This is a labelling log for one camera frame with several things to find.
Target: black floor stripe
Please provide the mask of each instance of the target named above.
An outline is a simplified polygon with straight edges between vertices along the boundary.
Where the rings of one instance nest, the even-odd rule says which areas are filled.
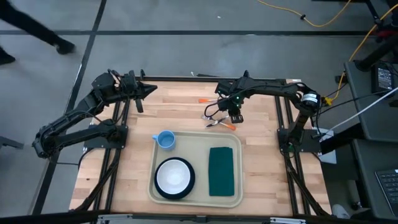
[[[55,30],[58,35],[285,35],[364,36],[369,31],[266,31],[266,30]],[[28,35],[22,30],[0,30],[0,35]]]
[[[94,22],[94,25],[93,25],[92,33],[94,33],[95,31],[98,30],[98,26],[100,25],[101,18],[102,18],[102,15],[104,13],[105,5],[106,5],[106,0],[102,0],[101,4],[99,5],[97,16],[95,18],[95,22]],[[75,102],[76,102],[76,99],[77,99],[77,95],[79,93],[81,81],[83,80],[83,76],[84,76],[84,73],[85,73],[85,70],[86,70],[88,59],[90,57],[90,53],[91,53],[91,50],[92,50],[93,45],[94,45],[94,40],[95,40],[95,35],[91,34],[90,38],[88,39],[88,43],[87,43],[87,46],[86,46],[85,54],[83,56],[83,59],[81,60],[80,69],[79,69],[79,72],[77,74],[75,83],[73,84],[72,92],[70,93],[70,96],[69,96],[69,99],[68,99],[68,104],[67,104],[67,107],[65,109],[65,112],[68,112],[68,111],[72,110],[75,107]],[[57,162],[58,161],[58,156],[59,156],[59,154],[57,154],[55,157],[53,157],[52,160],[54,162]],[[44,175],[44,178],[43,178],[42,185],[40,186],[40,190],[39,190],[39,193],[37,195],[37,200],[36,200],[35,205],[33,207],[33,211],[32,211],[33,215],[39,215],[39,214],[42,213],[43,206],[44,206],[44,203],[45,203],[45,198],[46,198],[46,196],[47,196],[47,194],[49,192],[49,188],[50,188],[52,177],[53,177],[54,172],[55,172],[55,168],[56,168],[56,163],[49,163],[49,165],[47,166],[47,170],[45,171],[45,175]]]

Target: yellow cable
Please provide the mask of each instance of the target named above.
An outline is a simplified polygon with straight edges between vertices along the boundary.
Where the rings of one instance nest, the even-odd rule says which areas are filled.
[[[388,10],[381,18],[380,20],[382,21],[388,14],[390,14],[391,11],[393,11],[396,7],[398,7],[398,4],[396,4],[395,6],[393,6],[392,8],[390,8],[390,10]],[[362,47],[362,45],[365,43],[366,39],[368,39],[369,35],[373,32],[373,30],[377,27],[377,25],[374,25],[372,27],[371,30],[369,30],[368,34],[366,34],[366,36],[364,37],[364,39],[362,40],[362,42],[358,45],[358,47],[355,49],[355,51],[353,52],[353,54],[351,55],[351,57],[349,58],[349,62],[353,60],[354,56],[356,55],[356,53],[359,51],[359,49]],[[341,74],[341,78],[340,78],[340,82],[338,84],[338,91],[336,92],[336,96],[333,98],[325,98],[326,102],[330,102],[330,104],[333,102],[333,100],[335,100],[338,96],[338,93],[340,92],[340,88],[341,88],[341,84],[343,83],[343,77],[345,76],[345,72],[343,72]]]
[[[292,13],[294,13],[294,14],[300,16],[300,17],[303,16],[301,13],[299,13],[299,12],[293,10],[293,9],[287,9],[287,8],[284,8],[284,7],[273,6],[273,5],[271,5],[271,4],[268,4],[268,3],[263,2],[263,1],[260,1],[260,0],[256,0],[256,1],[259,2],[259,3],[261,3],[261,4],[264,4],[264,5],[266,5],[266,6],[273,7],[273,8],[275,8],[275,9],[280,9],[280,10],[285,10],[285,11],[288,11],[288,12],[292,12]],[[338,13],[334,16],[334,18],[332,18],[329,22],[327,22],[327,23],[325,23],[325,24],[322,24],[322,25],[313,24],[311,21],[309,21],[309,20],[308,20],[307,18],[305,18],[305,17],[304,17],[304,20],[305,20],[305,22],[309,23],[309,24],[310,24],[311,26],[313,26],[313,27],[324,27],[324,26],[327,26],[327,25],[331,24],[334,20],[336,20],[336,19],[340,16],[340,14],[346,9],[346,7],[348,6],[348,4],[349,4],[351,1],[352,1],[352,0],[348,0],[348,2],[347,2],[347,3],[344,5],[344,7],[340,10],[340,12],[338,12]]]

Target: keyboard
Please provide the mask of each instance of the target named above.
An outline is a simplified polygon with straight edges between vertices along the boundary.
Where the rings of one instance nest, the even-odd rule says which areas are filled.
[[[398,216],[398,169],[375,172],[391,212]]]

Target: white cable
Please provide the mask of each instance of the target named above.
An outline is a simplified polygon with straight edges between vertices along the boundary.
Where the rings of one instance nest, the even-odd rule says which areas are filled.
[[[337,128],[338,126],[341,126],[345,123],[347,123],[348,121],[352,120],[353,118],[355,118],[356,116],[360,115],[361,113],[365,112],[366,110],[368,110],[370,107],[374,106],[376,103],[380,102],[381,100],[383,100],[384,98],[386,98],[387,96],[391,95],[393,92],[395,92],[396,90],[398,90],[398,87],[391,90],[389,93],[385,94],[384,96],[380,97],[380,99],[376,100],[375,102],[373,102],[372,104],[370,104],[369,106],[367,106],[365,109],[361,110],[360,112],[354,114],[352,117],[348,118],[347,120],[341,122],[340,124],[337,124],[336,126],[332,127],[331,129],[329,129],[329,131],[327,131],[324,135],[328,134],[330,131],[334,130],[335,128]]]

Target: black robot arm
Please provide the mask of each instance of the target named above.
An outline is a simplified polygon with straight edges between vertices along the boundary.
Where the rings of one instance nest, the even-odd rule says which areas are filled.
[[[108,71],[98,76],[91,84],[93,89],[82,99],[77,107],[54,122],[41,127],[32,146],[39,157],[49,158],[62,148],[99,136],[116,138],[118,130],[115,121],[107,119],[95,128],[61,135],[81,120],[100,114],[105,106],[125,100],[135,100],[138,112],[143,112],[141,100],[156,90],[157,86],[137,82],[134,72],[119,75]]]
[[[320,95],[304,83],[286,83],[284,80],[258,81],[249,77],[245,71],[243,77],[230,83],[221,81],[216,87],[223,99],[218,100],[220,111],[228,111],[232,123],[242,123],[241,107],[245,98],[250,96],[270,95],[288,98],[299,110],[295,122],[289,126],[286,143],[300,145],[303,139],[304,125],[319,109]]]

